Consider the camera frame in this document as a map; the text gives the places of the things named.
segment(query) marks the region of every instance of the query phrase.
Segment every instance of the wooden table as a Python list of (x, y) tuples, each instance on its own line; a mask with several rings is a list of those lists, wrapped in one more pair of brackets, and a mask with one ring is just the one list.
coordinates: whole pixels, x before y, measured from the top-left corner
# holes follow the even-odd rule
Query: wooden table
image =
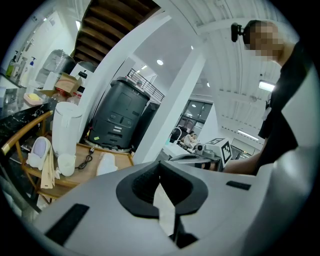
[[(80, 143), (76, 145), (76, 167), (85, 161), (86, 156), (89, 154), (90, 148), (90, 146)], [(134, 165), (131, 160), (131, 155), (128, 153), (114, 152), (111, 150), (95, 147), (94, 152), (91, 155), (92, 161), (88, 162), (84, 169), (75, 169), (74, 173), (69, 177), (66, 177), (61, 174), (60, 179), (54, 179), (55, 186), (52, 189), (40, 188), (39, 194), (51, 198), (59, 198), (63, 196), (65, 193), (67, 193), (69, 190), (76, 187), (77, 185), (85, 183), (88, 180), (94, 178), (95, 176), (97, 176), (97, 168), (103, 153), (111, 153), (114, 155), (115, 165), (118, 167), (118, 170), (122, 170), (124, 168), (131, 167)], [(57, 166), (58, 159), (54, 157), (54, 169), (56, 169)], [(26, 171), (28, 174), (41, 179), (42, 171), (40, 171), (38, 168), (31, 167), (26, 163), (25, 160), (22, 163), (22, 169)]]

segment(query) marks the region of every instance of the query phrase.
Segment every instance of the black shirt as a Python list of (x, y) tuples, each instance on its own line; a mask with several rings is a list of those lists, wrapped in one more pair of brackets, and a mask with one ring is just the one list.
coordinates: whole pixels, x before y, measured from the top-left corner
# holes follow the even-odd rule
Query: black shirt
[(298, 146), (281, 110), (298, 90), (307, 76), (311, 64), (310, 57), (301, 42), (298, 42), (294, 46), (291, 56), (281, 68), (280, 78), (271, 93), (270, 102), (266, 103), (266, 109), (271, 107), (271, 111), (262, 123), (258, 135), (263, 139), (268, 138), (268, 140), (255, 167), (255, 175), (261, 166), (273, 163), (282, 154)]

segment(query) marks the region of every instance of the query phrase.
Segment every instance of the glass jar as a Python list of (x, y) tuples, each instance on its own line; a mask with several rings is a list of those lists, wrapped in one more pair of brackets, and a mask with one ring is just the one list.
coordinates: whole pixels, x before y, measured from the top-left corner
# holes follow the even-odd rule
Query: glass jar
[(51, 96), (52, 99), (59, 102), (66, 102), (67, 101), (67, 95), (64, 90), (60, 88), (56, 88), (57, 92)]

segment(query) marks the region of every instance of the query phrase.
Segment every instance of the white ceiling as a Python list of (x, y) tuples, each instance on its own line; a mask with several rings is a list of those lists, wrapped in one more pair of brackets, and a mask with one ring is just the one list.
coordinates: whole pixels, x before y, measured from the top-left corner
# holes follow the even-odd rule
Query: white ceiling
[[(134, 55), (158, 75), (163, 88), (168, 90), (190, 51), (190, 39), (171, 19), (149, 36)], [(162, 60), (163, 65), (157, 64), (157, 60)]]
[[(259, 89), (259, 80), (277, 82), (281, 67), (245, 50), (242, 40), (231, 41), (231, 24), (245, 26), (249, 20), (273, 21), (287, 41), (298, 35), (285, 17), (266, 0), (155, 0), (172, 20), (155, 31), (135, 54), (162, 77), (168, 88), (191, 51), (205, 42), (208, 61), (191, 97), (208, 96), (215, 103), (220, 127), (236, 134), (242, 130), (258, 138), (269, 92)], [(157, 65), (157, 59), (164, 62)], [(243, 137), (260, 149), (263, 139)]]

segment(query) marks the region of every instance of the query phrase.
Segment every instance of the white mug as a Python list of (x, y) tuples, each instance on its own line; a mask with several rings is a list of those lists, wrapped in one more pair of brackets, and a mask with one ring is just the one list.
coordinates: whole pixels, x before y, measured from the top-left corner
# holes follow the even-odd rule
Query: white mug
[(71, 154), (61, 154), (58, 157), (58, 167), (61, 174), (71, 176), (75, 172), (76, 156)]

